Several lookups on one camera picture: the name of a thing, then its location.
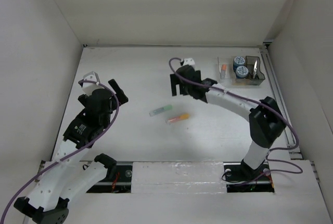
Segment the orange capped glue stick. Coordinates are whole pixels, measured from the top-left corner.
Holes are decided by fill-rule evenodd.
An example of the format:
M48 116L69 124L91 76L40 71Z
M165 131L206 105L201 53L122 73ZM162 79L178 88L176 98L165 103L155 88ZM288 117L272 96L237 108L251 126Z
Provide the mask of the orange capped glue stick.
M220 68L220 78L222 80L225 79L226 70L227 70L227 64L222 64Z

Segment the blue tape roll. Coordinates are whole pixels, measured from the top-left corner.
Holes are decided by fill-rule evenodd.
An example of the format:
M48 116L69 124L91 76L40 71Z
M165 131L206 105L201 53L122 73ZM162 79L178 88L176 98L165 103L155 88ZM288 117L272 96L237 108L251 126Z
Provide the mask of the blue tape roll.
M235 56L233 58L233 66L239 67L239 66L245 66L246 65L246 59L242 56Z
M237 78L246 78L249 75L249 70L246 66L239 66L235 70Z

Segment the black handled scissors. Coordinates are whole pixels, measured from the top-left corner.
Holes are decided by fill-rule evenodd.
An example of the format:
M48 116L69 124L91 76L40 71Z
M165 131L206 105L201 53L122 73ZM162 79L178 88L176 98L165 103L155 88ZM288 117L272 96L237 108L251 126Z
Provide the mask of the black handled scissors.
M252 79L258 78L258 75L257 75L258 68L259 68L259 60L257 59L253 65L252 74L251 74Z

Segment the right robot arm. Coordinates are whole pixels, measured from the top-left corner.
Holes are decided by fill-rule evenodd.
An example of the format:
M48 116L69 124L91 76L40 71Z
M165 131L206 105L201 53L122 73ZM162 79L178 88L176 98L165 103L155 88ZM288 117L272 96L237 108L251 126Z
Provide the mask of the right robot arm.
M210 78L202 80L201 71L196 71L191 65L177 69L170 75L170 82L173 96L177 95L178 85L181 95L190 95L196 100L227 109L249 123L252 143L241 161L240 172L246 179L257 177L269 149L286 128L275 99L266 97L252 102L233 96L217 81Z

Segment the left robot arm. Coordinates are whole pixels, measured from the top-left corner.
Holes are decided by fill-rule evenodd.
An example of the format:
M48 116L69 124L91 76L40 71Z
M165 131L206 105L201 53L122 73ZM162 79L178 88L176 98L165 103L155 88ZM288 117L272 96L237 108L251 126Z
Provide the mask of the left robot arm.
M79 81L84 90L78 97L83 110L67 127L52 163L31 179L39 180L35 188L27 196L14 196L14 208L35 223L64 223L76 197L95 183L115 177L116 160L102 153L70 180L82 157L115 122L120 106L128 102L114 79L108 83L109 87L99 80Z

